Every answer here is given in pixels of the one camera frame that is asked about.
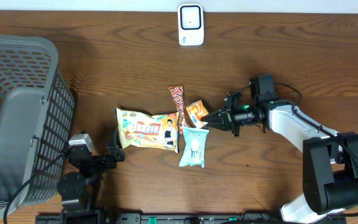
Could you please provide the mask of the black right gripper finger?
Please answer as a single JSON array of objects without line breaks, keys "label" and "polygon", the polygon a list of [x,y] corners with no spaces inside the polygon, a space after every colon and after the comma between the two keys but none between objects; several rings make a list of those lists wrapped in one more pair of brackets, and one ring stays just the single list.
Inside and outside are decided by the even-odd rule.
[{"label": "black right gripper finger", "polygon": [[208,121],[207,126],[221,131],[230,131],[232,129],[230,122],[224,119]]},{"label": "black right gripper finger", "polygon": [[229,110],[223,107],[202,117],[201,120],[204,122],[226,122],[228,112]]}]

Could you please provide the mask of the orange tissue packet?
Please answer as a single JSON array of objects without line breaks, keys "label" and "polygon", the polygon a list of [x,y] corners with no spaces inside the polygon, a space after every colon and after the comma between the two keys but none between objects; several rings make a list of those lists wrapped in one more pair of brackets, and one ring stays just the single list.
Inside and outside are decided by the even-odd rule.
[{"label": "orange tissue packet", "polygon": [[186,111],[194,127],[203,128],[208,124],[208,122],[201,120],[203,117],[209,115],[208,110],[205,108],[201,100],[187,106]]}]

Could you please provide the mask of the light teal snack packet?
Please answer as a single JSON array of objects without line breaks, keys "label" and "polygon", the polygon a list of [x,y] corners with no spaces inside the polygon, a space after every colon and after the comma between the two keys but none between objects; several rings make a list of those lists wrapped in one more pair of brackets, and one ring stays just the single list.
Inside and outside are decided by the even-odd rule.
[{"label": "light teal snack packet", "polygon": [[185,149],[179,166],[201,166],[205,167],[205,148],[209,130],[199,128],[183,128]]}]

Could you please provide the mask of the yellow snack chip bag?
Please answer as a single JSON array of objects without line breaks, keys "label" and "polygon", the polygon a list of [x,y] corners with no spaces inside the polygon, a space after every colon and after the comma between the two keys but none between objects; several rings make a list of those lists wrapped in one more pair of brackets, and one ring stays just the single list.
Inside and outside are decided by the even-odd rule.
[{"label": "yellow snack chip bag", "polygon": [[179,112],[147,115],[116,108],[117,128],[121,146],[149,147],[179,152]]}]

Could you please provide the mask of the red Top chocolate bar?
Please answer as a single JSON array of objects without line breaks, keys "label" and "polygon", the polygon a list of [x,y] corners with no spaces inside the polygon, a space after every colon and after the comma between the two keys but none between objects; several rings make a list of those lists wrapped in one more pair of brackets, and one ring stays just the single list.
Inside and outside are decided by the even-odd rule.
[{"label": "red Top chocolate bar", "polygon": [[173,85],[169,86],[168,90],[175,102],[177,111],[179,112],[178,116],[178,127],[179,132],[183,135],[183,128],[189,128],[191,126],[190,120],[185,109],[185,98],[184,98],[184,87],[183,85]]}]

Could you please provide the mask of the grey plastic mesh basket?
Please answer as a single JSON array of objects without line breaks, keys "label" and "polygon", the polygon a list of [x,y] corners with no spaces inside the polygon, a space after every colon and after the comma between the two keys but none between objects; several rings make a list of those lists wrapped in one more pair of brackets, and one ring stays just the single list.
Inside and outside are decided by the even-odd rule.
[{"label": "grey plastic mesh basket", "polygon": [[0,35],[0,219],[56,194],[74,109],[55,45]]}]

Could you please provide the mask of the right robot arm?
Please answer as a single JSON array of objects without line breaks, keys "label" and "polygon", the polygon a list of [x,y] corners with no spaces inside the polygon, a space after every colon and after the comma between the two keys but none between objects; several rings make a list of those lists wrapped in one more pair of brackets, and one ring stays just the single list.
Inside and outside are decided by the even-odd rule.
[{"label": "right robot arm", "polygon": [[291,142],[303,155],[302,194],[277,214],[242,217],[240,223],[345,223],[358,217],[358,134],[340,133],[305,115],[296,102],[281,100],[271,75],[249,80],[253,103],[239,105],[240,90],[222,108],[202,117],[208,127],[231,131],[258,126]]}]

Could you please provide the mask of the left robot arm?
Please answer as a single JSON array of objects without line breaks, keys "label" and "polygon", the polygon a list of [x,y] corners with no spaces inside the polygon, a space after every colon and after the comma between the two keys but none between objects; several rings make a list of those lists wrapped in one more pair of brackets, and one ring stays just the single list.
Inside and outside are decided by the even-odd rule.
[{"label": "left robot arm", "polygon": [[90,135],[76,134],[66,143],[61,155],[78,170],[59,180],[57,190],[62,197],[62,223],[109,223],[109,213],[96,207],[99,190],[106,171],[115,169],[125,160],[119,131],[110,137],[106,154],[93,155],[94,144]]}]

